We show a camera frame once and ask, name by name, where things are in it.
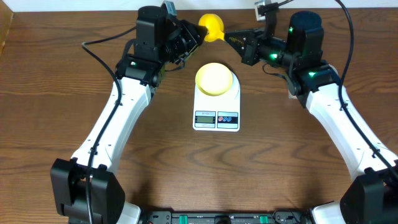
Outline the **yellow plastic measuring scoop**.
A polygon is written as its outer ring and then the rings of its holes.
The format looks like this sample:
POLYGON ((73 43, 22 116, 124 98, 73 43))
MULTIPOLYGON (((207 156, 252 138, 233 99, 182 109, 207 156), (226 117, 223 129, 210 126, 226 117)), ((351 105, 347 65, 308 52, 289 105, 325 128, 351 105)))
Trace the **yellow plastic measuring scoop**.
POLYGON ((216 14, 204 14, 201 16, 198 25, 204 26, 208 30, 205 36, 206 42, 224 41, 224 24, 220 16, 216 14))

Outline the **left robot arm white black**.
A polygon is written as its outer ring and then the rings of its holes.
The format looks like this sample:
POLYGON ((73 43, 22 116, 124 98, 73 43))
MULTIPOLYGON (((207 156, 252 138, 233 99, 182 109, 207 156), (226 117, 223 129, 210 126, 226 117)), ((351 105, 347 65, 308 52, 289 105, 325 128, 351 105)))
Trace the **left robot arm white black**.
POLYGON ((57 159, 50 170, 57 212, 70 223, 139 222, 141 209, 126 200, 116 178, 123 150, 167 65, 182 69, 208 32, 178 19, 172 1, 140 8, 133 31, 109 71, 113 88, 93 129, 69 160, 57 159))

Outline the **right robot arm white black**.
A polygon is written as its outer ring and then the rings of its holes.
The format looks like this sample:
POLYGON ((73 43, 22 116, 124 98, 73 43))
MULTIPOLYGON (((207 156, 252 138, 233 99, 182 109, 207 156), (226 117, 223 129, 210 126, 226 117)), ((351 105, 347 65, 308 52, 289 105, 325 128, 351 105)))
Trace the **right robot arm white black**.
POLYGON ((343 80, 322 59, 324 30, 314 12, 296 12, 287 38, 274 35, 276 14, 263 28, 227 32, 224 40, 243 63, 285 68, 291 95, 321 123, 339 150, 352 184, 337 202, 313 207, 313 223, 396 223, 397 156, 372 132, 349 99, 343 80))

